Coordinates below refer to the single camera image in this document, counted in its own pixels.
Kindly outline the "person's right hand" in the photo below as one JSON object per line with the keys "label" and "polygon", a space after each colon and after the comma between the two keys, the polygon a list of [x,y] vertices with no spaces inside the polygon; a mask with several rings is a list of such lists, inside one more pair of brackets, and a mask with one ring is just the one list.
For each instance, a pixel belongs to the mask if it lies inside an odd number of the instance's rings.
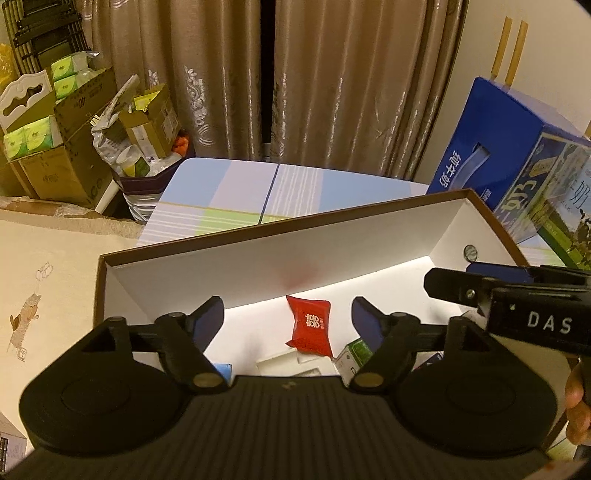
{"label": "person's right hand", "polygon": [[569,374],[565,385],[565,408],[568,420],[566,436],[573,445],[590,443],[590,406],[584,401],[584,384],[580,365]]}

